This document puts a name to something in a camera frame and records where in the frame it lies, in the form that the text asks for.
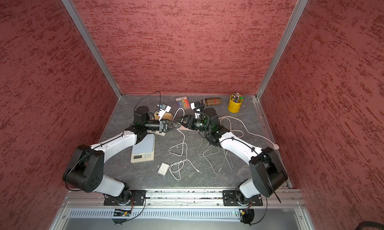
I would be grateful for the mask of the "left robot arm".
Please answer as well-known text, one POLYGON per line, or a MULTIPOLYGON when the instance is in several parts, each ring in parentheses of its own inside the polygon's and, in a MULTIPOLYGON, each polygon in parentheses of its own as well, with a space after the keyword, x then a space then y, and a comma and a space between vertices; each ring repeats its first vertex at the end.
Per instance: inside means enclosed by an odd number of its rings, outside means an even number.
POLYGON ((118 205, 132 203, 132 193, 127 183, 104 174, 104 164, 121 151, 139 144, 148 132, 167 133, 181 127, 181 124, 167 120, 155 120, 149 108, 140 106, 134 112, 133 123, 117 136, 104 142, 86 146, 80 145, 63 174, 63 181, 85 193, 100 193, 111 198, 118 205))

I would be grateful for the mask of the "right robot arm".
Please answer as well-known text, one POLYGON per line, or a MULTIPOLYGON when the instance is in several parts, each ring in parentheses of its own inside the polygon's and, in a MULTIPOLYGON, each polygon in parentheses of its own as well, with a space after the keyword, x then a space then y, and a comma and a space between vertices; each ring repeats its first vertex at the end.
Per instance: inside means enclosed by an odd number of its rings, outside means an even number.
POLYGON ((201 113, 194 109, 194 113, 199 117, 187 115, 178 118, 177 122, 186 129, 202 132, 209 144, 233 153, 249 166, 251 178, 235 190, 238 204, 249 205, 257 195, 268 198, 288 180, 277 146, 262 149, 240 139, 221 124, 214 108, 204 109, 201 113))

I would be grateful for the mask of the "blue top electronic scale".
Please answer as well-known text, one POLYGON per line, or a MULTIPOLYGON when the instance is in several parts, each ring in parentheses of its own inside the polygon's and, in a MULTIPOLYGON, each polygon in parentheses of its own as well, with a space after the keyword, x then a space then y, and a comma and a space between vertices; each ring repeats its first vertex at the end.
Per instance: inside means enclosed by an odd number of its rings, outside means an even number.
POLYGON ((147 135, 132 148, 131 163, 151 162, 155 158, 155 135, 147 135))

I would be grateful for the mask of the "pink power strip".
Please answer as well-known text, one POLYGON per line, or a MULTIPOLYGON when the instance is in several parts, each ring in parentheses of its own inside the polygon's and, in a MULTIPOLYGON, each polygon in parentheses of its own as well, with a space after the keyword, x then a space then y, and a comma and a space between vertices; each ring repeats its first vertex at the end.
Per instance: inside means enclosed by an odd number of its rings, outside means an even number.
POLYGON ((178 128, 178 130, 179 131, 193 131, 193 130, 188 129, 188 128, 184 127, 184 126, 180 126, 180 128, 178 128))

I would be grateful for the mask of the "rainbow marker pack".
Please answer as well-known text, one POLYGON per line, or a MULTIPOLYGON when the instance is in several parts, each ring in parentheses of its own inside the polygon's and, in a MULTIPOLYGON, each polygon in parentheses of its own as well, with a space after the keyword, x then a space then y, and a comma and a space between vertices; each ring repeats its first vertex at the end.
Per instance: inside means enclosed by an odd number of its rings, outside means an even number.
POLYGON ((187 96, 177 97, 176 102, 177 102, 179 108, 182 108, 184 110, 191 108, 187 96))

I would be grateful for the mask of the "plaid pencil case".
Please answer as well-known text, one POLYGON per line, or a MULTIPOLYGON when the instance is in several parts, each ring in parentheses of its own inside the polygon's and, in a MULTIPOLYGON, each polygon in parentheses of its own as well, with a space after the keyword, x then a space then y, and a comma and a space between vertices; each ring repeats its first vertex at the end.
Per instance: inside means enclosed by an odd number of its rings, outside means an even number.
POLYGON ((214 98, 204 98, 202 100, 202 104, 206 106, 215 106, 222 104, 222 100, 220 98, 214 97, 214 98))

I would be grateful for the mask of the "white square charger block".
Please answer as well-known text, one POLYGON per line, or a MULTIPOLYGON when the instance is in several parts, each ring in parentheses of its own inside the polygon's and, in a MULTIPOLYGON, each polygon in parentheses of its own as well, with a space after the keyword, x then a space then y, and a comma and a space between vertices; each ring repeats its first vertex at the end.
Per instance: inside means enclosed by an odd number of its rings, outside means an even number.
POLYGON ((170 165, 162 163, 159 167, 158 174, 165 176, 170 168, 170 165))

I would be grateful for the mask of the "yellow pen holder cup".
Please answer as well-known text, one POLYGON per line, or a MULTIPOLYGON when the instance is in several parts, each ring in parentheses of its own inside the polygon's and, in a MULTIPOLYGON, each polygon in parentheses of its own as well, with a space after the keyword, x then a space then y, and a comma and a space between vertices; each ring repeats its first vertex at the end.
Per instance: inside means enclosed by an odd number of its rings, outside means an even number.
POLYGON ((240 108, 242 106, 242 103, 243 103, 243 100, 244 100, 244 97, 239 94, 238 92, 234 92, 231 96, 230 96, 230 101, 229 101, 229 105, 228 105, 228 110, 232 113, 237 113, 240 111, 240 108))

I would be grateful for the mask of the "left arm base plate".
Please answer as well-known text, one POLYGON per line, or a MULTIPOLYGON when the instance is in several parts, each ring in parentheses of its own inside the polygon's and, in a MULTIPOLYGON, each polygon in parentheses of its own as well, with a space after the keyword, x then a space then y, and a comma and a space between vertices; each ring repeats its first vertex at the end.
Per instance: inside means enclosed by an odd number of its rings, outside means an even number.
POLYGON ((129 190, 123 192, 118 197, 104 195, 104 206, 143 206, 144 200, 146 199, 146 193, 147 191, 145 190, 129 190))

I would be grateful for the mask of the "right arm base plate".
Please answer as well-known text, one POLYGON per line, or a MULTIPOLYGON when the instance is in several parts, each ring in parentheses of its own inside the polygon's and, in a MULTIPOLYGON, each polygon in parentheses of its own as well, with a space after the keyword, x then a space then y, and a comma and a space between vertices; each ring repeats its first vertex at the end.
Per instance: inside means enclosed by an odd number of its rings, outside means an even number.
POLYGON ((223 203, 224 206, 243 206, 248 207, 251 206, 263 206, 263 200, 261 195, 255 195, 252 197, 245 197, 240 191, 235 190, 226 190, 222 191, 223 194, 223 203))

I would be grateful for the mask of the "aluminium corner post left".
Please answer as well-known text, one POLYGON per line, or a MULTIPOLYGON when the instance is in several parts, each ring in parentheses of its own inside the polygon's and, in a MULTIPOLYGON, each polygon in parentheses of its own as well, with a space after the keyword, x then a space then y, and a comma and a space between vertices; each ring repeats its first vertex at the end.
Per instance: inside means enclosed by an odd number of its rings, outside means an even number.
POLYGON ((107 66, 107 63, 105 62, 104 58, 102 57, 101 52, 99 51, 95 41, 93 40, 90 32, 88 31, 84 21, 82 20, 78 10, 75 7, 75 4, 72 0, 61 0, 63 3, 65 9, 69 13, 72 21, 74 22, 75 26, 77 27, 78 31, 80 32, 81 36, 83 37, 85 43, 87 44, 89 50, 91 51, 93 57, 95 58, 96 62, 98 63, 99 67, 101 68, 104 76, 106 77, 108 83, 114 90, 116 96, 118 99, 120 99, 123 96, 123 93, 118 86, 115 78, 113 77, 109 67, 107 66))

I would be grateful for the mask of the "aluminium corner post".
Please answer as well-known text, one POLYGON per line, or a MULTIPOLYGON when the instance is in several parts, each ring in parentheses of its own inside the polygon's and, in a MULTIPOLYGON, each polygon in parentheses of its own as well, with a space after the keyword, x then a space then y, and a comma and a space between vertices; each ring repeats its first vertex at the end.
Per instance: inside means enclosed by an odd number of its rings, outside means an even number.
POLYGON ((281 56, 284 53, 284 50, 287 46, 287 44, 290 41, 290 38, 295 30, 295 27, 307 5, 309 0, 297 0, 296 5, 291 13, 291 16, 289 18, 289 21, 284 29, 284 32, 282 34, 281 40, 279 41, 278 47, 272 57, 271 63, 266 71, 266 74, 263 78, 263 81, 256 93, 256 100, 260 101, 262 99, 263 93, 265 92, 268 83, 271 79, 271 77, 274 74, 274 71, 280 61, 281 56))
POLYGON ((118 86, 115 78, 113 77, 109 67, 107 66, 107 63, 105 62, 104 58, 102 57, 101 52, 99 51, 95 41, 93 40, 90 32, 88 31, 84 21, 82 20, 78 10, 75 7, 75 4, 72 0, 61 0, 63 3, 65 9, 69 13, 72 21, 74 22, 75 26, 77 27, 78 31, 80 32, 81 36, 83 37, 85 43, 87 44, 89 50, 91 51, 93 57, 95 58, 96 62, 98 63, 99 67, 101 68, 104 76, 106 77, 108 83, 114 90, 116 96, 118 99, 120 99, 123 96, 123 93, 118 86))

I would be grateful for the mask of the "aluminium corner post right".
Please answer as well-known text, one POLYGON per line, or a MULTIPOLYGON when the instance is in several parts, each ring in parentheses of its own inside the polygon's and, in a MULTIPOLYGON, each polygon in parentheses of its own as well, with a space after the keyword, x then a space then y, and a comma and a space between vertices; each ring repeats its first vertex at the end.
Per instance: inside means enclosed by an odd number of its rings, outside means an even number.
POLYGON ((284 50, 287 46, 287 44, 290 41, 290 38, 295 30, 295 27, 307 5, 309 0, 297 0, 296 5, 291 13, 291 16, 289 18, 289 21, 284 29, 284 32, 282 34, 281 40, 279 41, 278 47, 272 57, 271 63, 266 71, 266 74, 263 78, 263 81, 256 93, 256 100, 260 101, 262 99, 263 93, 265 92, 268 83, 271 79, 271 77, 274 74, 274 71, 280 61, 281 56, 284 53, 284 50))

